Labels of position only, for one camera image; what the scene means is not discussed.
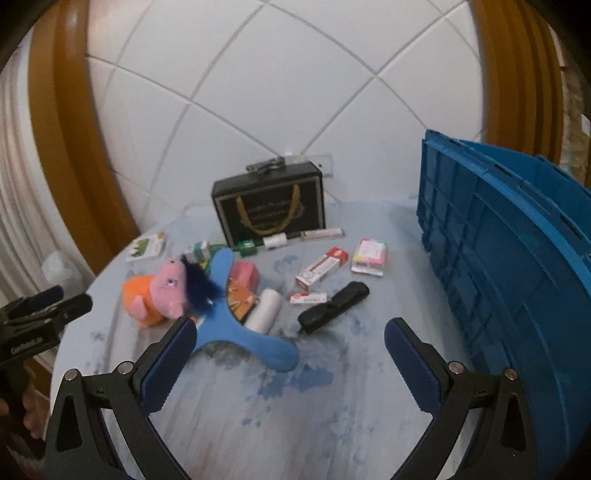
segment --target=metal screw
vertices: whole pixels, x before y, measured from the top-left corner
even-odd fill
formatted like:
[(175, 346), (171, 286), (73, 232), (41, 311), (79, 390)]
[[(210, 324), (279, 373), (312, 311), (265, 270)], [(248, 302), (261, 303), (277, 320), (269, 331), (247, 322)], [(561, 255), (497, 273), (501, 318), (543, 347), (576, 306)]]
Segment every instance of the metal screw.
[(449, 371), (453, 374), (459, 375), (464, 373), (464, 366), (460, 362), (449, 362), (447, 366)]
[(509, 380), (517, 380), (519, 378), (519, 375), (517, 375), (517, 372), (515, 370), (513, 370), (512, 368), (508, 368), (507, 370), (505, 370), (505, 376)]
[(134, 369), (134, 365), (131, 362), (123, 362), (120, 366), (117, 367), (117, 371), (122, 374), (128, 374)]
[(69, 382), (70, 380), (74, 380), (77, 376), (78, 376), (78, 370), (76, 370), (75, 368), (72, 368), (64, 374), (64, 379), (68, 380), (68, 382)]

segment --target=white roll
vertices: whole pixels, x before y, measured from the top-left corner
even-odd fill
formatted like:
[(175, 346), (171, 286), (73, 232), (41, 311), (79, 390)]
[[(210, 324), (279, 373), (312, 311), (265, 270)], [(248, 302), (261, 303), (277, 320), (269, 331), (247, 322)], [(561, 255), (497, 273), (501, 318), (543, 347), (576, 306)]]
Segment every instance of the white roll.
[(282, 303), (281, 295), (275, 290), (266, 288), (262, 291), (259, 304), (250, 312), (244, 326), (253, 332), (266, 335), (271, 330)]

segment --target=white tiled wall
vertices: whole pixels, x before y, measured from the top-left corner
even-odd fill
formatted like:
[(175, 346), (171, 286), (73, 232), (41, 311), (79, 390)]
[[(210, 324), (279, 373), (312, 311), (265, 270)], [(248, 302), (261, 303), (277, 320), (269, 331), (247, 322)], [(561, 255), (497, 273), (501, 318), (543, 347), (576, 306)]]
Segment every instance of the white tiled wall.
[(142, 229), (278, 154), (332, 154), (339, 200), (411, 196), (426, 128), (483, 128), (463, 0), (93, 0), (88, 54)]

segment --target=table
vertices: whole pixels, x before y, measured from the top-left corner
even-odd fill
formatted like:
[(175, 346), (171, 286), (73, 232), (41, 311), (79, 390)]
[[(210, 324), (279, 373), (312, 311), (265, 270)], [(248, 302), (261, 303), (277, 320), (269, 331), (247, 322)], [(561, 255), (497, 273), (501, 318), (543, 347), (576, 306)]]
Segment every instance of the table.
[[(320, 287), (332, 294), (351, 279), (370, 288), (369, 297), (313, 335), (299, 334), (302, 307), (286, 301), (271, 335), (282, 333), (300, 350), (289, 373), (266, 369), (254, 357), (226, 345), (198, 352), (187, 363), (164, 408), (151, 415), (163, 440), (188, 474), (204, 480), (390, 479), (411, 452), (431, 416), (416, 406), (384, 346), (386, 322), (402, 316), (423, 341), (446, 360), (469, 365), (445, 293), (421, 245), (416, 199), (328, 203), (327, 223), (342, 239), (301, 242), (250, 257), (259, 268), (259, 291), (271, 287), (287, 298), (294, 278), (330, 247), (350, 255), (361, 237), (385, 241), (383, 278), (353, 275), (349, 265)], [(221, 238), (213, 210), (183, 216), (164, 228), (165, 256), (203, 239)], [(146, 329), (122, 309), (122, 283), (151, 274), (163, 259), (127, 263), (118, 255), (89, 289), (91, 313), (66, 329), (51, 385), (52, 405), (63, 374), (112, 371), (137, 360), (171, 323)], [(454, 449), (441, 478), (461, 460), (474, 418)], [(143, 478), (113, 416), (106, 422), (128, 473)]]

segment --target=blue plastic crate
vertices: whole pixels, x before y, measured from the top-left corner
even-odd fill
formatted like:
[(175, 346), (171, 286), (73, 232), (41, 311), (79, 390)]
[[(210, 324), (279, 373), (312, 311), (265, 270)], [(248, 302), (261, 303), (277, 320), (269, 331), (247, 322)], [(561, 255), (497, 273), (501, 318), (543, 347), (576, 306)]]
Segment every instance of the blue plastic crate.
[(581, 256), (591, 254), (591, 193), (542, 156), (457, 141), (459, 148), (490, 167), (516, 193), (525, 196)]
[(493, 145), (461, 142), (520, 176), (542, 195), (543, 201), (551, 200), (587, 239), (591, 239), (591, 192), (565, 171), (541, 155), (532, 157)]
[(476, 150), (423, 142), (417, 215), (475, 367), (521, 375), (551, 478), (591, 423), (591, 270), (564, 222)]

